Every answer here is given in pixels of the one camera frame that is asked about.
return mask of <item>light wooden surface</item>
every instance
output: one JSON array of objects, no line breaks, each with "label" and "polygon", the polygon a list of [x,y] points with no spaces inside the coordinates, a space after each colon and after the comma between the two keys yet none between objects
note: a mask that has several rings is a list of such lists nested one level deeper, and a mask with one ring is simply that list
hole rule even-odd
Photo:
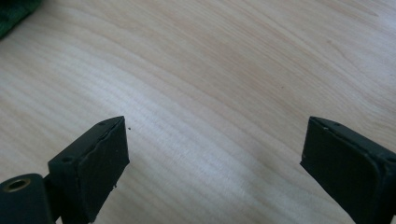
[{"label": "light wooden surface", "polygon": [[353,223],[299,165],[309,116],[396,151],[393,0],[46,0],[0,42],[0,179],[126,118],[95,223]]}]

